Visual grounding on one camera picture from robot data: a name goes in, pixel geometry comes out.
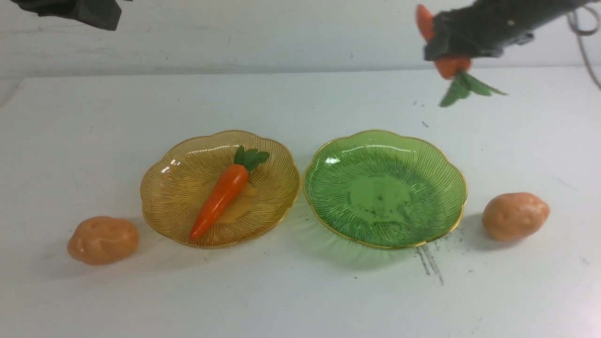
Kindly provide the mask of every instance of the yellow glass dish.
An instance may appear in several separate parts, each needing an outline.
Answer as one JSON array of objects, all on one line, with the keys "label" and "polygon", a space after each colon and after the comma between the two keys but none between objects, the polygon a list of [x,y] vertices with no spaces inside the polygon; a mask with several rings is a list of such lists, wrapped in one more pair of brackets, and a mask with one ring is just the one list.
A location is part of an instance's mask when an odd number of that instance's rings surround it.
[{"label": "yellow glass dish", "polygon": [[[195,241],[190,230],[218,176],[237,148],[269,152],[217,223]],[[296,201],[301,176],[281,143],[245,131],[183,141],[144,175],[140,187],[146,223],[163,236],[198,248],[223,248],[257,238],[277,226]]]}]

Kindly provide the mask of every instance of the black robotic claw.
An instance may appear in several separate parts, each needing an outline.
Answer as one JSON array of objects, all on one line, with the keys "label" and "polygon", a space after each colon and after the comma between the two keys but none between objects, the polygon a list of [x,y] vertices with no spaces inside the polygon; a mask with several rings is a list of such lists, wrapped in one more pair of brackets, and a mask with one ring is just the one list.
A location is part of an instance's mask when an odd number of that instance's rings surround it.
[{"label": "black robotic claw", "polygon": [[121,8],[116,0],[11,0],[39,16],[73,19],[96,28],[117,29]]},{"label": "black robotic claw", "polygon": [[505,47],[532,41],[535,29],[591,2],[597,0],[476,0],[469,7],[440,12],[424,59],[500,57]]}]

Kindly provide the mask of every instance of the cable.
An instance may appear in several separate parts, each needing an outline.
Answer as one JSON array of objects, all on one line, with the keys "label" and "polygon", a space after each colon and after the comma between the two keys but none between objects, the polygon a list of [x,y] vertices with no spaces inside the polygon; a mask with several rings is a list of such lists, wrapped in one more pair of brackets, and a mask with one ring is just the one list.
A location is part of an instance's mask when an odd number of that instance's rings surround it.
[{"label": "cable", "polygon": [[591,76],[591,79],[593,80],[593,82],[597,85],[599,90],[601,90],[601,82],[599,81],[599,78],[595,74],[593,66],[591,65],[591,61],[588,59],[587,50],[584,46],[584,41],[583,41],[583,37],[588,37],[588,36],[591,36],[591,35],[599,32],[599,27],[601,25],[601,17],[599,17],[599,13],[595,9],[593,9],[589,6],[584,6],[583,8],[585,10],[587,10],[589,13],[591,13],[593,15],[593,17],[595,18],[595,20],[597,21],[597,24],[595,25],[595,27],[593,29],[591,29],[589,31],[580,29],[580,25],[578,23],[578,13],[575,11],[567,15],[567,22],[568,22],[568,25],[570,25],[570,29],[572,30],[572,32],[574,32],[574,34],[576,34],[576,39],[578,40],[578,47],[580,48],[580,53],[582,55],[582,60],[584,61],[584,66],[587,68],[588,74]]}]

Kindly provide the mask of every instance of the scalloped plate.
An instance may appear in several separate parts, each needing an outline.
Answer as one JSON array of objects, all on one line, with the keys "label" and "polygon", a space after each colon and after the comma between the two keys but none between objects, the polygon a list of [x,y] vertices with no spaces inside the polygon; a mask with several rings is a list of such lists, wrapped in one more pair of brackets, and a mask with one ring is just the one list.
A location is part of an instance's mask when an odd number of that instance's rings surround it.
[{"label": "scalloped plate", "polygon": [[[218,176],[237,148],[271,154],[217,223],[197,240],[188,236]],[[274,140],[245,131],[225,131],[183,141],[144,175],[140,186],[146,223],[163,236],[191,247],[222,248],[259,237],[284,219],[296,201],[301,176],[292,154]]]},{"label": "scalloped plate", "polygon": [[430,143],[365,131],[325,144],[304,177],[313,212],[334,233],[380,249],[417,247],[457,227],[461,172]]}]

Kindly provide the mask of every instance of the green leaf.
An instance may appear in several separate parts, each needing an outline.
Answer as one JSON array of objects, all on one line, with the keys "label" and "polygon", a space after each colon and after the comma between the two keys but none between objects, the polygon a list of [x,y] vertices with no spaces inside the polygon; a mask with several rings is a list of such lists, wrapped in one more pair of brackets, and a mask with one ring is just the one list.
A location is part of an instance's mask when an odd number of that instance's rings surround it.
[{"label": "green leaf", "polygon": [[251,172],[252,170],[255,170],[260,164],[267,162],[268,159],[268,152],[258,152],[255,155],[254,159],[252,159],[245,165],[246,170],[248,170],[248,172]]},{"label": "green leaf", "polygon": [[258,149],[247,150],[246,153],[244,154],[244,166],[246,166],[248,163],[251,163],[252,161],[254,161],[255,158],[257,157],[258,153],[259,153]]},{"label": "green leaf", "polygon": [[464,78],[464,81],[468,83],[469,89],[478,95],[491,96],[493,93],[498,95],[507,95],[506,93],[503,93],[502,91],[483,83],[466,72],[462,72],[461,74]]},{"label": "green leaf", "polygon": [[461,76],[456,76],[451,83],[447,93],[442,98],[439,106],[448,107],[454,104],[457,100],[465,99],[469,96],[469,88],[465,86]]},{"label": "green leaf", "polygon": [[236,150],[236,154],[234,155],[234,164],[244,163],[244,153],[244,146],[238,147],[238,150]]}]

